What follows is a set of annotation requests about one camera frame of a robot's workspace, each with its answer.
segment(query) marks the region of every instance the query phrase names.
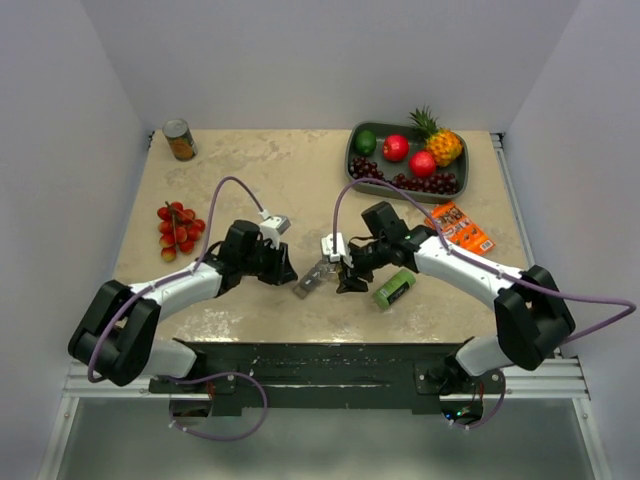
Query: snack bag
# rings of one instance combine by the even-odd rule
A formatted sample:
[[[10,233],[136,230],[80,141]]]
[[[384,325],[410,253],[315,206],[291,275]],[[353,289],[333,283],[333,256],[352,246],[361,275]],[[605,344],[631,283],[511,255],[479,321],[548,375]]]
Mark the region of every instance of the snack bag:
[[[442,228],[442,233],[450,242],[478,255],[484,255],[496,246],[487,235],[460,210],[449,202],[436,207],[432,212],[434,220]],[[428,218],[424,223],[434,228]]]

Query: lime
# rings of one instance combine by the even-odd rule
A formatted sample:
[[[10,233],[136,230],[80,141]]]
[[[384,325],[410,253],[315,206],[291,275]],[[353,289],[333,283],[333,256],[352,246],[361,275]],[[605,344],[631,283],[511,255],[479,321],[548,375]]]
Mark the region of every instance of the lime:
[[[376,136],[369,130],[363,130],[356,135],[354,146],[360,155],[368,157],[376,149]]]

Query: wooden tabletop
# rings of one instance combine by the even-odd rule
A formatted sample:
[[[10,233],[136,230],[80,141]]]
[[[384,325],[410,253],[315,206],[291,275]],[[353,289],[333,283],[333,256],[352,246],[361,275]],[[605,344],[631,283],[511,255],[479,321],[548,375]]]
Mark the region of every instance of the wooden tabletop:
[[[125,283],[154,279],[192,261],[179,254],[173,263],[160,258],[159,219],[164,201],[180,201],[205,217],[211,195],[225,175],[236,175],[256,193],[271,214],[283,214],[291,227],[293,267],[302,277],[320,258],[320,238],[331,233],[335,199],[347,184],[344,154],[347,130],[195,130],[198,155],[189,162],[173,158],[161,132],[154,136],[115,278]],[[456,204],[497,244],[487,257],[525,267],[526,260],[487,132],[459,131],[467,144],[470,175]],[[351,191],[345,197],[339,229],[346,238],[367,235],[360,213],[379,197]],[[407,202],[391,200],[412,226],[423,216]],[[254,204],[235,184],[221,192],[211,242],[224,238],[236,219],[260,223]],[[201,302],[164,321],[160,338],[189,341],[244,342],[459,342],[495,331],[493,313],[480,302],[444,282],[418,276],[407,294],[380,312],[371,293],[396,267],[375,272],[369,293],[337,295],[325,283],[306,299],[293,284],[273,287],[245,278],[220,298]]]

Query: white backdrop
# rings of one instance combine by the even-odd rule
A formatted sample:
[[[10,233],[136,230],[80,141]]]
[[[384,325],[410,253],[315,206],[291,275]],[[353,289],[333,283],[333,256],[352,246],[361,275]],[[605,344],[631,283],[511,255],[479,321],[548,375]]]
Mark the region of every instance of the white backdrop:
[[[144,131],[77,0],[0,4],[0,478],[34,478]]]
[[[504,131],[578,0],[82,0],[147,126]]]
[[[640,3],[583,0],[507,132],[536,260],[567,290],[640,300]],[[614,308],[572,304],[578,328]],[[577,341],[614,478],[640,472],[640,318]]]

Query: pineapple crown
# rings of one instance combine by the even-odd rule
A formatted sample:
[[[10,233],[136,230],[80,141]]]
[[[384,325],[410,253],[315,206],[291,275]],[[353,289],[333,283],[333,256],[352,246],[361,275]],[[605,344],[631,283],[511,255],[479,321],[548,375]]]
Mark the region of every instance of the pineapple crown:
[[[428,140],[440,129],[437,123],[438,118],[431,114],[431,109],[426,105],[422,109],[416,108],[415,112],[409,113],[409,118],[413,121],[413,129],[423,140]]]

